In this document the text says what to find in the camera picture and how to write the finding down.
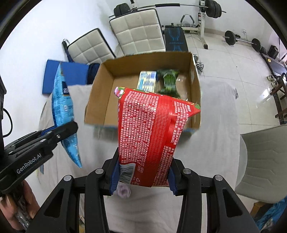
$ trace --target blue mat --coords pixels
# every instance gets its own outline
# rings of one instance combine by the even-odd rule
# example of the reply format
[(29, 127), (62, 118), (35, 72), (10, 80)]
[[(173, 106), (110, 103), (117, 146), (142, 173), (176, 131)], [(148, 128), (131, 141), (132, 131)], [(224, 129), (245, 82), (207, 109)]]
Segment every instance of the blue mat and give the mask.
[[(48, 60), (46, 64), (42, 94), (51, 94), (60, 61)], [(62, 62), (62, 70), (68, 86), (86, 85), (89, 65), (75, 62)]]

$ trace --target barbell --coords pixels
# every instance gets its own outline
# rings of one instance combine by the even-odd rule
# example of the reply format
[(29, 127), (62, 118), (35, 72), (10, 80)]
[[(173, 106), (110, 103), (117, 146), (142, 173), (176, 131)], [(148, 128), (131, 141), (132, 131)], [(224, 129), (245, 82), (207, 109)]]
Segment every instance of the barbell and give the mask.
[(243, 42), (252, 44), (252, 47), (254, 48), (254, 50), (256, 52), (260, 52), (260, 50), (261, 50), (261, 43), (256, 38), (254, 38), (251, 42), (247, 41), (247, 40), (242, 40), (242, 39), (239, 39), (238, 37), (236, 37), (234, 32), (232, 32), (232, 31), (226, 31), (223, 38), (225, 38), (226, 43), (229, 45), (234, 45), (235, 42), (237, 42), (239, 40), (239, 41), (243, 41)]
[(133, 9), (130, 9), (129, 5), (126, 3), (122, 3), (117, 5), (114, 8), (114, 15), (109, 16), (109, 18), (115, 16), (121, 16), (124, 14), (127, 14), (132, 11), (137, 11), (139, 9), (143, 8), (149, 8), (149, 7), (180, 7), (180, 6), (192, 6), (192, 7), (201, 7), (205, 8), (205, 12), (208, 17), (212, 18), (218, 18), (221, 16), (222, 12), (226, 13), (225, 11), (221, 10), (221, 6), (214, 0), (205, 0), (205, 6), (201, 5), (192, 5), (192, 4), (179, 4), (179, 3), (162, 3), (162, 4), (155, 4), (155, 5), (149, 5), (149, 6), (143, 6), (143, 7), (136, 7)]

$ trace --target red snack bag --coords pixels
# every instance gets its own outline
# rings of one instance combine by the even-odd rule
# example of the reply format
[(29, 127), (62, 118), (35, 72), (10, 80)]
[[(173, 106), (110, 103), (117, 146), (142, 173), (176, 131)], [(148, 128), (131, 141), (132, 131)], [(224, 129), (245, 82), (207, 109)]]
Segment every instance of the red snack bag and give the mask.
[(166, 95), (129, 88), (115, 89), (119, 97), (120, 181), (163, 186), (179, 136), (197, 104)]

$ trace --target blue snack bag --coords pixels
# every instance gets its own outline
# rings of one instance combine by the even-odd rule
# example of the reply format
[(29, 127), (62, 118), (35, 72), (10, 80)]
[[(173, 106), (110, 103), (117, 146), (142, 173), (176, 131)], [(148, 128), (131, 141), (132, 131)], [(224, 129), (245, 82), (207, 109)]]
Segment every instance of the blue snack bag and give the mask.
[[(61, 69), (61, 63), (58, 66), (54, 80), (52, 114), (56, 127), (74, 120), (73, 101), (70, 97), (69, 89)], [(63, 139), (61, 143), (72, 161), (77, 164), (79, 168), (82, 168), (78, 150), (77, 134), (75, 133), (74, 135)]]

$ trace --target white chair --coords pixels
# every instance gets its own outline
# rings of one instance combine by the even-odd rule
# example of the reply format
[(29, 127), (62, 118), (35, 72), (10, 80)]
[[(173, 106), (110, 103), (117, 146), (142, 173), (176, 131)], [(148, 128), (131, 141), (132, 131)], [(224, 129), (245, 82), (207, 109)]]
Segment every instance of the white chair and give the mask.
[(75, 62), (87, 65), (103, 63), (116, 57), (99, 28), (86, 33), (68, 45), (68, 52)]
[(161, 24), (155, 9), (134, 11), (110, 20), (124, 55), (165, 52)]
[(287, 125), (241, 135), (235, 192), (276, 203), (287, 195)]

